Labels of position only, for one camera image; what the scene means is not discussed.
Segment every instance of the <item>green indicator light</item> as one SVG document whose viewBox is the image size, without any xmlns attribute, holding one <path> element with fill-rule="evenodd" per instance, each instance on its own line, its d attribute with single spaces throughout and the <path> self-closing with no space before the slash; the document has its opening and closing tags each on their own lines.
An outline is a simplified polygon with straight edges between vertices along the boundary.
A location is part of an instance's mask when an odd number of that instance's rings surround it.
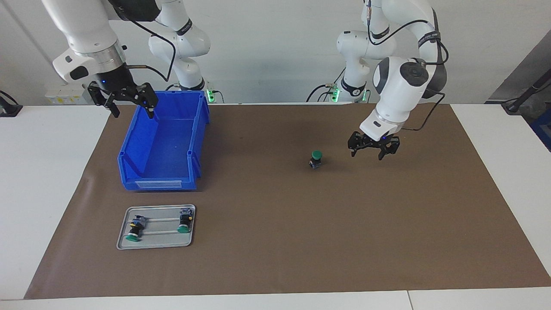
<svg viewBox="0 0 551 310">
<path fill-rule="evenodd" d="M 210 89 L 207 89 L 207 97 L 208 97 L 209 102 L 214 102 L 215 101 L 214 94 L 213 94 L 212 90 L 210 90 Z"/>
<path fill-rule="evenodd" d="M 337 89 L 333 92 L 333 96 L 331 97 L 331 101 L 333 101 L 333 102 L 339 101 L 339 95 L 340 95 L 340 93 L 341 93 L 341 90 L 337 88 Z"/>
</svg>

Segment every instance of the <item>white table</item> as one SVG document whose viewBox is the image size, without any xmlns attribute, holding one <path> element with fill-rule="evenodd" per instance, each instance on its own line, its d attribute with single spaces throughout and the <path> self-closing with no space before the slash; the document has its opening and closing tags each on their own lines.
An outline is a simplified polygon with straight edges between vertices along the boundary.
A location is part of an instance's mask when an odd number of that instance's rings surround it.
<svg viewBox="0 0 551 310">
<path fill-rule="evenodd" d="M 551 153 L 497 105 L 453 105 L 484 164 L 551 272 Z M 550 309 L 551 287 L 283 295 L 102 297 L 19 301 L 61 220 L 109 113 L 25 107 L 0 119 L 0 309 Z"/>
</svg>

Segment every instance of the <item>white wall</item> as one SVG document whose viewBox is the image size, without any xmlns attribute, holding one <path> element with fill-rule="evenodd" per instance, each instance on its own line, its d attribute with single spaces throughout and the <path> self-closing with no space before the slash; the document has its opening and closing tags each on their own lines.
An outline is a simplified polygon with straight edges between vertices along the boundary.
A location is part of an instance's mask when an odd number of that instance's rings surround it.
<svg viewBox="0 0 551 310">
<path fill-rule="evenodd" d="M 41 85 L 60 81 L 15 20 L 23 22 L 50 59 L 63 52 L 67 43 L 39 0 L 2 2 L 15 16 L 6 17 L 9 12 L 0 7 L 0 88 L 23 98 L 23 104 L 42 104 L 45 88 Z M 359 0 L 185 3 L 194 23 L 212 41 L 211 52 L 197 61 L 229 102 L 304 101 L 312 88 L 332 82 L 344 67 L 336 50 L 339 33 L 364 30 Z M 445 88 L 450 103 L 485 102 L 551 28 L 551 3 L 546 0 L 433 0 L 432 4 L 451 53 Z M 147 33 L 120 21 L 112 22 L 112 27 L 129 47 L 129 64 L 148 63 L 166 70 L 167 64 L 149 53 Z M 155 24 L 150 27 L 161 29 Z M 398 41 L 398 55 L 418 55 L 410 33 L 400 33 Z M 157 89 L 167 84 L 148 71 L 137 70 L 134 77 Z"/>
<path fill-rule="evenodd" d="M 551 68 L 551 31 L 547 33 L 491 96 L 492 99 L 519 97 Z M 551 87 L 535 94 L 531 99 L 551 101 Z"/>
</svg>

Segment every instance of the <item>green button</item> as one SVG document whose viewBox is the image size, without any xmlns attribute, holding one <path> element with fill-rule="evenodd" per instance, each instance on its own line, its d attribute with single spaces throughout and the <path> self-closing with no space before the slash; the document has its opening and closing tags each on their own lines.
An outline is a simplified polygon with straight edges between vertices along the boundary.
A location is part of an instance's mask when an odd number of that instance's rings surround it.
<svg viewBox="0 0 551 310">
<path fill-rule="evenodd" d="M 138 237 L 132 235 L 132 234 L 129 234 L 128 236 L 126 236 L 126 239 L 128 241 L 132 241 L 132 242 L 138 242 Z"/>
<path fill-rule="evenodd" d="M 319 161 L 322 156 L 323 156 L 323 154 L 321 153 L 321 151 L 313 151 L 312 152 L 312 158 L 317 160 L 317 161 Z"/>
<path fill-rule="evenodd" d="M 180 227 L 178 227 L 178 232 L 179 233 L 188 233 L 188 232 L 190 232 L 190 229 L 187 226 L 180 226 Z"/>
</svg>

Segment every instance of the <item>metal rod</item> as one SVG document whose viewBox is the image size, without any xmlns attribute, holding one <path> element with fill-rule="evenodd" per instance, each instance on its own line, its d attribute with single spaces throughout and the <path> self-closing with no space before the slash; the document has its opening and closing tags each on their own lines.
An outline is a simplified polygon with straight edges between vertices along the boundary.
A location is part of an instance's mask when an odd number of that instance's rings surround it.
<svg viewBox="0 0 551 310">
<path fill-rule="evenodd" d="M 146 223 L 158 223 L 158 222 L 175 222 L 179 221 L 179 217 L 168 217 L 168 218 L 148 218 Z"/>
<path fill-rule="evenodd" d="M 515 100 L 515 102 L 504 106 L 505 111 L 510 114 L 517 113 L 520 106 L 526 100 L 528 100 L 528 98 L 534 95 L 534 93 L 537 92 L 550 79 L 551 69 L 549 69 L 544 75 L 542 75 L 541 78 L 539 78 L 538 81 L 536 81 L 534 85 L 532 85 L 532 87 L 528 88 L 517 100 Z"/>
<path fill-rule="evenodd" d="M 175 234 L 175 233 L 179 234 L 178 231 L 154 231 L 154 232 L 143 231 L 142 236 L 151 236 L 155 234 Z"/>
</svg>

